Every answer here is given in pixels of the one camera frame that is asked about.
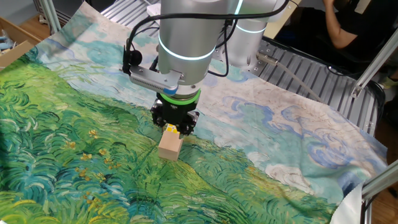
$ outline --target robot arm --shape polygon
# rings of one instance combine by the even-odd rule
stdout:
[[[258,0],[163,0],[161,14],[199,13],[228,14],[239,13],[240,7],[258,6]],[[277,0],[264,0],[269,4],[261,12],[270,12]],[[164,19],[160,21],[159,70],[160,73],[144,69],[138,65],[128,66],[130,80],[157,92],[157,99],[151,108],[154,123],[164,126],[173,124],[181,135],[189,135],[197,123],[199,113],[195,112],[203,79],[208,73],[209,64],[224,20],[209,19]]]

